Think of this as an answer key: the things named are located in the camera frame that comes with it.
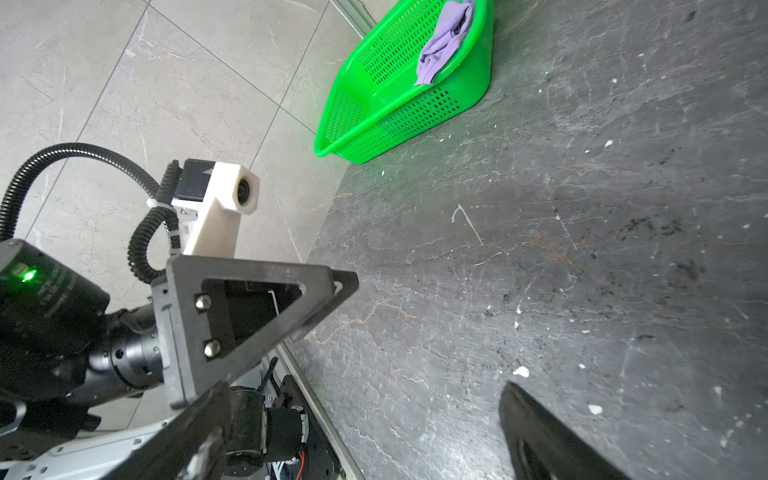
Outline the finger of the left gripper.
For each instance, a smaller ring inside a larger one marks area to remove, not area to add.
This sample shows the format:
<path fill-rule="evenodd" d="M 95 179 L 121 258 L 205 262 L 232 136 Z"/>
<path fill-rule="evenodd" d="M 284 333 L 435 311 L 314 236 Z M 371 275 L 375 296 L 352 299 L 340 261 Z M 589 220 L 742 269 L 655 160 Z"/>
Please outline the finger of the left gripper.
<path fill-rule="evenodd" d="M 220 381 L 254 369 L 298 340 L 359 288 L 325 265 L 178 256 L 152 283 L 166 398 L 192 405 Z"/>

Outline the purple t-shirt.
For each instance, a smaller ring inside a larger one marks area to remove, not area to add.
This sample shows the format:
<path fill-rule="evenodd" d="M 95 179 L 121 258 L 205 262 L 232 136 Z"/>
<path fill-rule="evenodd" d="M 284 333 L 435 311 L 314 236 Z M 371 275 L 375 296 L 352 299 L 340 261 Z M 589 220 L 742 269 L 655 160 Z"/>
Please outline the purple t-shirt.
<path fill-rule="evenodd" d="M 473 1 L 445 3 L 432 37 L 420 52 L 415 86 L 432 85 L 466 38 L 474 17 Z"/>

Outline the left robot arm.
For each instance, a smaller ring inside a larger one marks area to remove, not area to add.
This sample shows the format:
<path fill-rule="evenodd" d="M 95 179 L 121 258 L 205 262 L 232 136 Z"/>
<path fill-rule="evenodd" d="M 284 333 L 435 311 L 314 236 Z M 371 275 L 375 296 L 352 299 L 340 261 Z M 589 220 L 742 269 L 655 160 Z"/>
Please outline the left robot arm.
<path fill-rule="evenodd" d="M 31 464 L 99 426 L 95 406 L 158 385 L 177 416 L 116 479 L 243 477 L 303 460 L 299 407 L 237 379 L 316 326 L 359 286 L 323 265 L 178 256 L 148 304 L 110 311 L 99 286 L 19 240 L 1 245 L 1 459 Z"/>

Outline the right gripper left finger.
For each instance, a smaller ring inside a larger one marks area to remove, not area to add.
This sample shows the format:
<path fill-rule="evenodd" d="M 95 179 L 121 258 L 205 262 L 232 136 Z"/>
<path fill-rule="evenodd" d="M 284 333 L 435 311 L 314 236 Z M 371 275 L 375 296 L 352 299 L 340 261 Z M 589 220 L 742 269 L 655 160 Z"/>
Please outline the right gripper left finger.
<path fill-rule="evenodd" d="M 221 381 L 105 477 L 219 479 L 232 428 L 231 390 Z"/>

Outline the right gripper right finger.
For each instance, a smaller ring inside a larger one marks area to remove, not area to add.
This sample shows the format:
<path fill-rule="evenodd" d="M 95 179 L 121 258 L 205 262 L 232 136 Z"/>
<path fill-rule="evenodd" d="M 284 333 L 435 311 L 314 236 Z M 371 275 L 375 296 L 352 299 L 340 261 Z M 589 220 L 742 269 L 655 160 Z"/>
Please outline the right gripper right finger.
<path fill-rule="evenodd" d="M 629 479 L 514 382 L 499 417 L 517 479 Z"/>

